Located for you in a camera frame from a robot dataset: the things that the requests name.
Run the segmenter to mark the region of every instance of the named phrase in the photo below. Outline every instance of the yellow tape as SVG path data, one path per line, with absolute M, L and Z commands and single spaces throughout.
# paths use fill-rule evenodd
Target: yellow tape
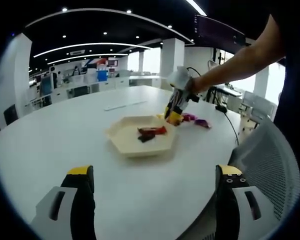
M 234 167 L 234 166 L 228 166 L 228 165 L 221 165 L 219 164 L 221 170 L 222 170 L 222 175 L 228 175 L 228 174 L 242 174 L 242 172 Z
M 88 168 L 90 166 L 91 165 L 79 166 L 79 167 L 72 168 L 70 171 L 67 172 L 67 174 L 72 174 L 72 175 L 82 174 L 82 175 L 85 175 L 85 174 L 87 174 Z

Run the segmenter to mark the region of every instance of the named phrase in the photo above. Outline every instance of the window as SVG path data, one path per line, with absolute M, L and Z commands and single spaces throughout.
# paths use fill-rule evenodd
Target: window
M 138 72 L 139 71 L 139 52 L 133 52 L 128 55 L 128 70 Z
M 225 63 L 228 61 L 230 58 L 232 58 L 234 55 L 232 53 L 226 52 L 224 50 L 220 50 L 221 52 L 221 64 Z M 253 93 L 255 89 L 255 81 L 256 81 L 256 75 L 252 75 L 248 78 L 242 79 L 242 80 L 237 80 L 237 81 L 232 81 L 230 84 L 237 89 L 241 89 L 244 91 L 249 91 Z
M 154 74 L 160 73 L 161 48 L 147 49 L 143 55 L 143 71 Z
M 286 68 L 279 63 L 273 63 L 269 66 L 269 76 L 266 86 L 265 99 L 278 105 L 279 94 L 281 93 L 286 76 Z

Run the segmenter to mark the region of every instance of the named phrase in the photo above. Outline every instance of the human arm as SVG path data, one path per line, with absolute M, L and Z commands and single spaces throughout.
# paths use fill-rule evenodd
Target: human arm
M 199 93 L 214 85 L 248 78 L 284 56 L 278 25 L 270 15 L 262 34 L 251 46 L 242 48 L 224 64 L 195 78 L 190 90 Z

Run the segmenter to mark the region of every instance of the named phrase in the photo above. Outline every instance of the ceiling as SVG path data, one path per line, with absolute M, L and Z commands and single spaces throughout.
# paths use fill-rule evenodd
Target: ceiling
M 194 16 L 198 13 L 186 0 L 113 0 L 103 2 L 56 0 L 49 4 L 45 0 L 33 2 L 35 3 L 31 3 L 32 5 L 29 3 L 27 5 L 19 4 L 18 7 L 24 8 L 24 11 L 17 11 L 18 17 L 11 22 L 11 26 L 16 29 L 15 33 L 23 32 L 32 40 L 30 68 L 33 69 L 33 73 L 35 73 L 35 68 L 38 71 L 46 69 L 47 62 L 70 57 L 67 56 L 70 50 L 85 50 L 84 54 L 88 55 L 118 53 L 127 48 L 126 46 L 115 45 L 81 46 L 58 50 L 33 58 L 36 54 L 59 47 L 104 42 L 138 45 L 153 39 L 164 40 L 171 37 L 182 39 L 186 44 L 190 44 L 191 42 L 188 40 L 195 38 Z M 263 1 L 195 0 L 195 2 L 206 12 L 209 18 L 223 22 L 251 39 L 256 39 L 259 36 L 268 19 L 268 12 L 262 4 Z M 60 12 L 62 7 L 67 7 L 69 10 L 80 8 L 103 8 L 124 12 L 132 10 L 132 13 L 138 16 L 151 19 L 165 26 L 172 25 L 173 30 L 188 40 L 167 28 L 133 17 L 131 14 L 91 10 L 68 11 L 24 28 L 32 21 Z M 159 47 L 160 42 L 152 44 L 151 47 Z

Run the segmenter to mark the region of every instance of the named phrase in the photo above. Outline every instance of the ceiling light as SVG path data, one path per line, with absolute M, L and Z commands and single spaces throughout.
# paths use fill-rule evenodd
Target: ceiling light
M 66 60 L 70 60 L 71 59 L 78 59 L 78 58 L 87 58 L 87 57 L 95 57 L 95 56 L 99 56 L 101 58 L 101 56 L 128 56 L 128 54 L 126 53 L 101 53 L 101 54 L 90 54 L 90 55 L 83 55 L 83 56 L 73 56 L 73 57 L 69 57 L 69 58 L 65 58 L 65 59 L 60 59 L 57 61 L 52 61 L 52 62 L 48 62 L 48 64 L 54 64 L 54 63 L 58 63 L 58 62 L 62 62 L 62 61 L 66 61 Z
M 186 0 L 200 15 L 207 16 L 205 11 L 199 7 L 199 5 L 194 0 Z
M 57 50 L 61 50 L 61 49 L 68 49 L 68 48 L 74 48 L 74 47 L 81 47 L 81 46 L 91 46 L 91 45 L 118 45 L 118 46 L 128 46 L 128 47 L 135 47 L 135 48 L 142 48 L 142 49 L 152 49 L 152 47 L 148 47 L 148 46 L 142 46 L 142 45 L 135 45 L 135 44 L 128 44 L 128 43 L 117 43 L 117 42 L 93 42 L 93 43 L 82 43 L 82 44 L 76 44 L 76 45 L 69 45 L 69 46 L 62 46 L 62 47 L 58 47 L 49 51 L 44 51 L 42 53 L 39 53 L 35 56 L 33 56 L 34 58 L 39 57 L 43 54 L 47 54 L 47 53 L 51 53 Z

